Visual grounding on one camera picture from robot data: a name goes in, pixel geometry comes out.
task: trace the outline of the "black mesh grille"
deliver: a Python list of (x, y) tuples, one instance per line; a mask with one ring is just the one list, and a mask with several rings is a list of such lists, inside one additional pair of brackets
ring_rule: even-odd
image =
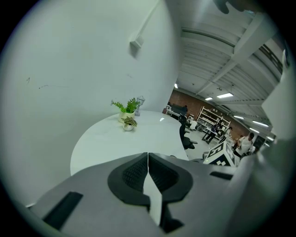
[(161, 193), (175, 185), (179, 179), (176, 171), (153, 157), (149, 157), (149, 173)]
[(129, 187), (139, 192), (143, 192), (143, 185), (147, 172), (147, 157), (144, 157), (124, 170), (122, 179)]

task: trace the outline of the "black chair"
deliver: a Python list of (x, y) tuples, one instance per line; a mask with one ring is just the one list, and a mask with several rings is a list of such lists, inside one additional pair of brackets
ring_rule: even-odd
[(185, 128), (186, 128), (186, 117), (185, 116), (182, 116), (180, 115), (179, 116), (179, 122), (181, 123), (181, 127), (180, 127), (180, 138), (181, 138), (181, 141), (182, 141), (182, 144), (183, 144), (183, 147), (184, 149), (195, 149), (194, 145), (193, 144), (197, 144), (197, 142), (194, 142), (192, 140), (190, 140), (188, 137), (185, 137), (185, 133), (189, 133), (188, 131), (185, 131)]

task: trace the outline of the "small vase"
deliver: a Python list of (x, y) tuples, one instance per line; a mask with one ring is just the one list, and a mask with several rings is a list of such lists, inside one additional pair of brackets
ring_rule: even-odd
[(124, 122), (122, 121), (122, 119), (126, 119), (126, 117), (129, 117), (129, 118), (135, 118), (135, 112), (133, 113), (123, 113), (123, 112), (120, 112), (119, 113), (119, 116), (118, 116), (118, 121), (122, 124), (124, 124)]
[(128, 125), (127, 127), (124, 127), (124, 124), (123, 124), (123, 129), (126, 130), (126, 131), (131, 131), (134, 129), (134, 126), (133, 125)]

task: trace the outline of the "black rectangular slot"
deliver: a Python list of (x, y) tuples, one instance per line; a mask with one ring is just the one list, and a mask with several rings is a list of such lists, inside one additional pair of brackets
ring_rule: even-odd
[(221, 173), (221, 172), (217, 172), (217, 171), (214, 171), (214, 172), (210, 173), (210, 175), (221, 178), (221, 179), (225, 179), (225, 180), (231, 180), (231, 178), (233, 176), (233, 175), (230, 175), (230, 174)]
[(69, 192), (62, 200), (43, 218), (43, 221), (59, 230), (66, 222), (72, 211), (80, 202), (82, 194)]

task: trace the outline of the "desk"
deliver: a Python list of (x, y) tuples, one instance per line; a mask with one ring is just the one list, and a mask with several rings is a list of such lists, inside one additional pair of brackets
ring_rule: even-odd
[(78, 171), (142, 152), (173, 155), (187, 160), (179, 129), (181, 123), (168, 115), (141, 111), (135, 117), (138, 126), (125, 131), (118, 122), (118, 114), (91, 126), (74, 147), (70, 163), (71, 175)]
[(204, 137), (203, 137), (203, 139), (205, 138), (205, 136), (207, 136), (207, 135), (209, 135), (210, 133), (208, 133), (209, 131), (211, 132), (211, 133), (214, 133), (216, 136), (218, 135), (218, 133), (216, 133), (216, 132), (213, 132), (210, 128), (205, 128), (205, 129), (207, 129), (208, 131), (205, 133), (205, 135), (204, 135)]
[(178, 113), (175, 113), (173, 110), (166, 110), (166, 114), (168, 114), (168, 113), (170, 113), (171, 115), (173, 114), (173, 115), (176, 115), (176, 116), (180, 116), (180, 114), (178, 114)]

